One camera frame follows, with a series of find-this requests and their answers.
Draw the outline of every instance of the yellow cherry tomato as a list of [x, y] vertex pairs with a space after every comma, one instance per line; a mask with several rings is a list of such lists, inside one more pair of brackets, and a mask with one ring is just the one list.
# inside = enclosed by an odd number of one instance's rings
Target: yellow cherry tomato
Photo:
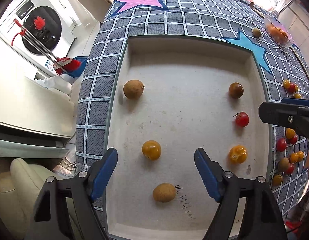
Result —
[[232, 163], [244, 163], [247, 159], [247, 149], [242, 145], [234, 146], [229, 152], [229, 158]]
[[294, 93], [293, 96], [294, 98], [301, 98], [301, 95], [299, 93]]
[[288, 139], [293, 138], [295, 135], [296, 135], [296, 131], [295, 130], [293, 130], [291, 128], [287, 128], [287, 130], [286, 130], [286, 137]]
[[288, 79], [284, 80], [283, 81], [283, 87], [285, 89], [288, 89], [290, 87], [290, 81]]
[[141, 150], [143, 155], [152, 161], [158, 160], [161, 155], [160, 144], [153, 140], [146, 141]]
[[298, 162], [302, 161], [304, 158], [304, 153], [302, 151], [298, 151], [297, 155], [298, 155]]
[[291, 153], [290, 155], [290, 163], [297, 163], [299, 159], [299, 155], [297, 153]]
[[283, 177], [281, 174], [274, 175], [272, 179], [272, 185], [279, 186], [282, 181], [283, 181]]

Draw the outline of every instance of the washing machine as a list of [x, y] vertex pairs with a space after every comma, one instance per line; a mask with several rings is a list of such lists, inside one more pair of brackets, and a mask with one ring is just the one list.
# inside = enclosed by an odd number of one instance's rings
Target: washing machine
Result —
[[[45, 20], [45, 26], [41, 30], [34, 24], [37, 17]], [[4, 36], [6, 40], [12, 41], [21, 31], [13, 22], [15, 18], [54, 55], [59, 58], [67, 56], [75, 36], [49, 0], [24, 0], [0, 27], [0, 36]], [[15, 38], [13, 47], [22, 50], [39, 65], [55, 73], [53, 64], [20, 35]]]

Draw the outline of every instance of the tray rim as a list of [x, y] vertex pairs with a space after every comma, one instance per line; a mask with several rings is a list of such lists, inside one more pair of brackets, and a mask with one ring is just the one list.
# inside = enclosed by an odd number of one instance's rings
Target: tray rim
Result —
[[[268, 92], [267, 92], [267, 88], [265, 87], [266, 84], [264, 82], [263, 74], [261, 72], [261, 67], [259, 66], [259, 63], [257, 62], [253, 51], [250, 50], [250, 49], [241, 47], [241, 46], [236, 45], [236, 44], [229, 43], [226, 40], [217, 40], [217, 39], [206, 38], [206, 37], [198, 37], [198, 36], [172, 35], [172, 34], [152, 34], [152, 35], [146, 34], [146, 35], [130, 36], [127, 39], [125, 39], [125, 41], [124, 41], [123, 49], [122, 49], [120, 57], [119, 57], [118, 66], [117, 66], [117, 70], [116, 70], [116, 74], [115, 74], [115, 78], [114, 78], [114, 82], [113, 82], [113, 86], [112, 86], [112, 90], [111, 90], [109, 107], [108, 107], [108, 111], [107, 111], [106, 125], [105, 125], [104, 153], [107, 151], [107, 147], [108, 147], [108, 137], [109, 137], [109, 128], [110, 128], [110, 119], [111, 119], [113, 101], [114, 101], [114, 97], [115, 97], [115, 91], [116, 91], [116, 87], [117, 87], [119, 73], [120, 73], [120, 70], [121, 70], [121, 66], [122, 66], [125, 54], [127, 52], [128, 43], [129, 43], [130, 40], [143, 39], [143, 38], [186, 39], [186, 40], [204, 41], [204, 42], [211, 42], [211, 43], [215, 43], [215, 44], [219, 44], [219, 45], [229, 46], [229, 47], [232, 47], [232, 48], [235, 48], [235, 49], [238, 49], [238, 50], [248, 52], [250, 55], [253, 56], [253, 60], [256, 64], [256, 67], [257, 67], [257, 70], [258, 70], [258, 73], [259, 73], [259, 76], [260, 76], [263, 92], [264, 92], [265, 101], [269, 102]], [[267, 165], [266, 178], [270, 174], [270, 166], [271, 166], [270, 165], [271, 164], [271, 158], [270, 157], [271, 157], [271, 153], [272, 153], [271, 127], [272, 127], [271, 124], [269, 124], [268, 125], [268, 132], [269, 132], [268, 133], [268, 135], [269, 135], [268, 149], [269, 149], [269, 151], [268, 151], [268, 165]], [[117, 240], [132, 240], [132, 239], [123, 238], [121, 236], [116, 236], [116, 235], [109, 233], [109, 231], [108, 231], [108, 221], [107, 221], [106, 189], [104, 190], [104, 193], [102, 195], [102, 206], [103, 206], [103, 216], [104, 216], [104, 222], [105, 222], [104, 227], [105, 227], [105, 231], [106, 231], [107, 235], [109, 237], [117, 239]]]

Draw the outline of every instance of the grid pattern tablecloth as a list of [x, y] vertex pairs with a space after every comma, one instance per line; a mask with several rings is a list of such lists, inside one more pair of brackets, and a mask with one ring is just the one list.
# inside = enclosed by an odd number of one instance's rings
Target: grid pattern tablecloth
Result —
[[[252, 28], [263, 28], [263, 19], [253, 12], [245, 0], [163, 0], [168, 11], [146, 6], [138, 6], [112, 16], [121, 6], [114, 2], [110, 7], [96, 37], [79, 95], [76, 133], [76, 157], [79, 170], [87, 170], [104, 153], [104, 136], [110, 95], [116, 75], [117, 65], [127, 38], [136, 35], [178, 34], [208, 37], [223, 40], [222, 37], [237, 37], [238, 30], [249, 39], [266, 48], [265, 60], [273, 75], [261, 68], [270, 102], [280, 102], [288, 97], [282, 81], [289, 79], [298, 84], [299, 93], [309, 99], [309, 80], [296, 57], [288, 49], [277, 47], [266, 32], [258, 40], [252, 36]], [[304, 65], [306, 62], [295, 47]], [[276, 164], [281, 157], [299, 150], [307, 156], [307, 141], [299, 137], [295, 145], [288, 145], [285, 152], [275, 151], [275, 142], [285, 136], [283, 127], [272, 126], [272, 153], [267, 180], [271, 181], [277, 172]], [[304, 161], [295, 165], [291, 176], [284, 176], [283, 183], [273, 187], [282, 215], [285, 215], [301, 197], [309, 180], [307, 170], [303, 171]], [[103, 222], [102, 200], [94, 206]]]

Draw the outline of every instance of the blue star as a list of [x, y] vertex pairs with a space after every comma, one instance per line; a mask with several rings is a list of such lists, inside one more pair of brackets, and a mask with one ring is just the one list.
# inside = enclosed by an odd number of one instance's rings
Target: blue star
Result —
[[249, 49], [253, 52], [257, 63], [268, 73], [270, 73], [272, 76], [272, 71], [269, 68], [267, 62], [264, 60], [266, 49], [264, 47], [261, 47], [260, 45], [254, 44], [249, 40], [249, 38], [244, 35], [242, 31], [238, 29], [239, 37], [238, 38], [223, 38], [227, 42], [238, 45], [240, 47], [244, 47], [246, 49]]

